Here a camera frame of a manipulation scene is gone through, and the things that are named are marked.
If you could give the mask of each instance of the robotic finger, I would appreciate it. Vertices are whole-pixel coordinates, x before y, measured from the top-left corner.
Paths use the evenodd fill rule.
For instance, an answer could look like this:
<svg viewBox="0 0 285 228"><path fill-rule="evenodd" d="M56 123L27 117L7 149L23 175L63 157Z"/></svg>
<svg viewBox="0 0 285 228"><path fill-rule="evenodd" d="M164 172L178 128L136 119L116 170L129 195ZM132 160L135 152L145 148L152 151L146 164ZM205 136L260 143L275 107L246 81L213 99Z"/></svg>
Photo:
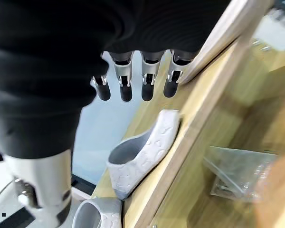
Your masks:
<svg viewBox="0 0 285 228"><path fill-rule="evenodd" d="M150 101L153 97L154 83L160 67L161 58L164 51L144 52L142 55L142 98L144 101Z"/></svg>
<svg viewBox="0 0 285 228"><path fill-rule="evenodd" d="M170 66L163 91L165 97L173 97L176 94L184 70L197 55L197 53L179 50L172 50L171 54Z"/></svg>
<svg viewBox="0 0 285 228"><path fill-rule="evenodd" d="M132 99L132 57L133 51L126 53L111 53L116 71L117 80L120 86L120 96L123 101L129 102Z"/></svg>

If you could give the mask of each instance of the plastic bag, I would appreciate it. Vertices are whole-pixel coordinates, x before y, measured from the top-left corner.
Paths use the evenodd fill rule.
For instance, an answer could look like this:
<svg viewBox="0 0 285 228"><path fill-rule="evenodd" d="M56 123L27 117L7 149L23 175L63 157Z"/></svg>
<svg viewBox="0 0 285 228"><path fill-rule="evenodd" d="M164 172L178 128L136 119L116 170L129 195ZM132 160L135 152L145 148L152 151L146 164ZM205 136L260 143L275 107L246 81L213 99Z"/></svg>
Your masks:
<svg viewBox="0 0 285 228"><path fill-rule="evenodd" d="M260 179L264 183L276 159L275 154L210 147L204 164L217 176L210 194L232 200L258 200L255 186Z"/></svg>

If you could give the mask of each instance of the white shoe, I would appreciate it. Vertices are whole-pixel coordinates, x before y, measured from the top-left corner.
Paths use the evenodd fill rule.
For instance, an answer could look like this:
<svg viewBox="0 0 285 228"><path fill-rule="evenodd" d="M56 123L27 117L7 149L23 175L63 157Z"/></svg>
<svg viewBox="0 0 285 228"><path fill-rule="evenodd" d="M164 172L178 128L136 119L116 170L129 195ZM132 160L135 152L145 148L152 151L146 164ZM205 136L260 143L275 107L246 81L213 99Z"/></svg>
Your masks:
<svg viewBox="0 0 285 228"><path fill-rule="evenodd" d="M165 157L173 145L179 124L177 110L162 110L150 130L126 139L113 149L107 166L112 187L119 199L126 199Z"/></svg>
<svg viewBox="0 0 285 228"><path fill-rule="evenodd" d="M95 198L82 202L72 228L122 228L122 202L117 198Z"/></svg>

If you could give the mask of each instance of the wooden board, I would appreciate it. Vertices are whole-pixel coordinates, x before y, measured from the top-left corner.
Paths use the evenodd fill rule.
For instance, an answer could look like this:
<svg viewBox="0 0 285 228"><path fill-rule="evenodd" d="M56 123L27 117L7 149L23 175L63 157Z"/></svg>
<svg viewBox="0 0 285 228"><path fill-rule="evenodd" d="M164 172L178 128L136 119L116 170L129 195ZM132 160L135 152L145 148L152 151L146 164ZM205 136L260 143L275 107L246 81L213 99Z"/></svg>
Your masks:
<svg viewBox="0 0 285 228"><path fill-rule="evenodd" d="M285 65L271 68L284 55L251 49L247 64L237 71L211 112L151 225L255 227L251 204L209 195L215 176L204 167L203 156L209 146L285 154ZM273 75L279 75L282 82L277 83ZM278 87L269 97L267 85Z"/></svg>

